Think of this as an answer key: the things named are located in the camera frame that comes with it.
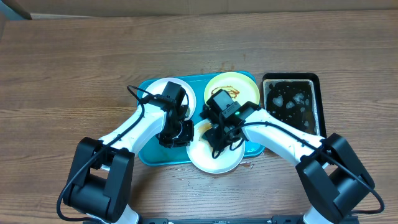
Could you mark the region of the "yellow sponge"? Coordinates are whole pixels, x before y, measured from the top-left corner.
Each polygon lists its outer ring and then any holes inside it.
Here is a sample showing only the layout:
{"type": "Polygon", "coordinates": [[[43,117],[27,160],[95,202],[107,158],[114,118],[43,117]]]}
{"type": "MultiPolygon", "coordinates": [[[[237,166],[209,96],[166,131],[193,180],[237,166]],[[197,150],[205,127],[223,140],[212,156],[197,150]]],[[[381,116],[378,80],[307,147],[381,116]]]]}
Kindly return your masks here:
{"type": "Polygon", "coordinates": [[[212,128],[211,123],[204,123],[198,128],[198,132],[200,133],[200,137],[202,137],[208,130],[212,128]]]}

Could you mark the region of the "white plate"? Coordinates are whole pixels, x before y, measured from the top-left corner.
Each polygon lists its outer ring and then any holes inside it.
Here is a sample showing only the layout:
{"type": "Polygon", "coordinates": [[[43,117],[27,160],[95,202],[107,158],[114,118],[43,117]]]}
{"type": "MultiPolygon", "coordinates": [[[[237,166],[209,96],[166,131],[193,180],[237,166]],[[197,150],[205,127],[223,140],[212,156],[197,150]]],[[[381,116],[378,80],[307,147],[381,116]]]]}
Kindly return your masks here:
{"type": "Polygon", "coordinates": [[[221,154],[214,159],[212,157],[213,148],[207,140],[200,137],[198,128],[210,123],[208,119],[200,121],[194,126],[193,141],[187,146],[187,154],[191,162],[200,170],[211,174],[222,174],[233,170],[242,160],[245,153],[245,143],[235,150],[225,147],[221,154]]]}
{"type": "Polygon", "coordinates": [[[182,104],[183,105],[188,104],[190,113],[185,119],[186,120],[190,119],[195,112],[197,99],[196,99],[195,92],[193,91],[193,88],[187,82],[185,82],[179,78],[161,78],[159,80],[156,80],[154,83],[151,83],[146,88],[146,91],[148,91],[149,93],[152,93],[153,95],[162,94],[162,92],[168,82],[177,83],[177,84],[181,85],[182,88],[185,89],[187,96],[184,97],[182,104]]]}

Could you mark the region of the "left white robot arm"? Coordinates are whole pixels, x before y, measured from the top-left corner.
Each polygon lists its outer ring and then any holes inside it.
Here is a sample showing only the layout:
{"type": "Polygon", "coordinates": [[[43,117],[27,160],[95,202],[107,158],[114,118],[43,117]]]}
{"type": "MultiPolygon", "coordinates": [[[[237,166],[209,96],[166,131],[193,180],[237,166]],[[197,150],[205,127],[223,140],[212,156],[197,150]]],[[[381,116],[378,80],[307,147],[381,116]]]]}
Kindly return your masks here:
{"type": "Polygon", "coordinates": [[[83,138],[58,197],[57,215],[62,220],[72,220],[61,211],[64,203],[84,213],[82,222],[139,223],[140,216],[127,202],[134,157],[164,129],[166,122],[167,113],[161,107],[141,103],[115,131],[99,140],[83,138]]]}

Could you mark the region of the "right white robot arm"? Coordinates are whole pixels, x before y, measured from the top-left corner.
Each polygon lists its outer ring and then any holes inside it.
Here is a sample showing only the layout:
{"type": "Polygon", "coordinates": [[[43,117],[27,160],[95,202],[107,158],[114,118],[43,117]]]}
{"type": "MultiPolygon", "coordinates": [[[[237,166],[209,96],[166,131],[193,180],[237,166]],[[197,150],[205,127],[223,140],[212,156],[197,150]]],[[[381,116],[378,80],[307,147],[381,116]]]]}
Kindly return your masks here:
{"type": "Polygon", "coordinates": [[[300,223],[353,223],[357,214],[382,213],[385,203],[375,183],[348,141],[305,133],[273,118],[248,101],[218,106],[208,103],[200,116],[212,128],[205,135],[213,157],[235,142],[263,145],[291,163],[311,203],[300,223]]]}

